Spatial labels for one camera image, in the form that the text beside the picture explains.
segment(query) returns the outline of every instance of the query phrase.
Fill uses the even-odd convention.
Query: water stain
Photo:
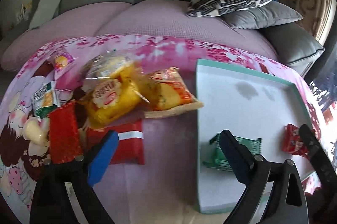
[[[251,100],[253,97],[258,96],[257,90],[250,83],[238,82],[235,84],[235,88],[242,97],[248,100]]]
[[[266,94],[266,96],[268,97],[268,99],[270,99],[271,101],[275,101],[275,97],[273,95],[274,92],[269,92],[269,90],[267,88],[262,88],[263,92]]]

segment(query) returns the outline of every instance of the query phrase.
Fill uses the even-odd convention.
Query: green snack package
[[[41,88],[33,94],[33,111],[39,120],[46,118],[51,111],[61,106],[55,92],[55,84],[56,82],[43,84]]]
[[[210,140],[210,144],[213,144],[215,146],[214,153],[213,153],[211,160],[204,161],[203,165],[205,165],[207,168],[213,168],[213,169],[233,172],[232,168],[230,167],[229,162],[227,161],[225,155],[223,154],[220,148],[219,136],[220,136],[220,133]],[[244,146],[246,146],[253,155],[261,153],[261,142],[262,142],[261,138],[258,138],[257,140],[240,138],[240,137],[234,137],[234,138],[240,144],[243,144]]]

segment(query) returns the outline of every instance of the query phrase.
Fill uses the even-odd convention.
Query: snack package
[[[135,56],[130,51],[113,51],[94,61],[87,73],[87,79],[106,80],[128,78],[136,68]]]
[[[220,134],[217,134],[214,138],[210,140],[210,144],[215,144],[214,153],[213,153],[211,160],[204,161],[203,165],[205,165],[207,168],[233,172],[229,162],[227,161],[227,158],[225,157],[225,155],[223,154],[220,148],[219,136]],[[244,146],[246,146],[253,155],[261,153],[261,142],[262,142],[261,138],[258,138],[257,140],[253,140],[253,139],[235,137],[235,139],[240,144],[243,144]]]
[[[87,149],[90,149],[102,138],[109,130],[115,130],[118,133],[119,143],[110,164],[124,162],[135,162],[144,165],[144,145],[142,120],[134,123],[127,123],[102,129],[87,129]]]
[[[134,81],[130,78],[118,78],[100,83],[79,103],[86,107],[90,127],[98,129],[130,112],[140,101]]]
[[[80,79],[84,80],[87,77],[87,74],[89,70],[92,68],[95,62],[97,62],[99,59],[103,58],[103,55],[98,55],[95,58],[89,60],[82,68],[80,73]]]
[[[50,118],[50,157],[53,163],[65,163],[83,155],[78,125],[75,115],[75,100],[51,112]]]
[[[64,49],[55,51],[50,57],[50,62],[53,64],[55,69],[55,80],[60,78],[63,74],[71,68],[71,63],[73,63],[74,58]]]
[[[292,124],[288,124],[285,127],[285,137],[282,144],[282,151],[308,159],[308,149],[305,145],[303,145],[303,141],[301,140],[298,131],[299,128]]]
[[[159,70],[148,74],[147,78],[154,81],[155,85],[148,90],[140,88],[141,94],[150,102],[152,108],[152,111],[145,112],[146,118],[165,118],[203,107],[203,103],[188,91],[177,68]]]
[[[43,84],[32,96],[34,115],[39,121],[46,118],[51,111],[61,106],[55,92],[55,84],[56,82],[54,81]]]

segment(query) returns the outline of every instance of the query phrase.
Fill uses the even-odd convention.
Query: pink bedsheet
[[[62,103],[80,93],[80,71],[91,58],[107,50],[133,49],[146,72],[176,66],[195,90],[198,59],[241,65],[296,84],[319,135],[326,131],[323,115],[304,80],[276,61],[228,46],[171,36],[102,35],[59,40],[41,47],[10,84],[0,106],[0,190],[22,223],[29,223],[31,200],[48,147],[22,136],[32,114],[31,96],[53,80],[46,62],[56,49],[74,58],[72,69],[58,79]],[[161,120],[143,120],[145,165],[110,165],[94,189],[117,223],[222,223],[223,215],[201,215],[194,208],[197,164],[197,112]]]

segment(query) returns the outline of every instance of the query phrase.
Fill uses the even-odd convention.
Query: sofa armrest
[[[261,28],[259,30],[273,45],[284,65],[306,67],[316,61],[325,48],[296,23]]]
[[[17,39],[22,33],[24,33],[29,27],[29,21],[21,20],[15,28],[10,30],[6,36],[0,41],[0,60],[6,49]]]

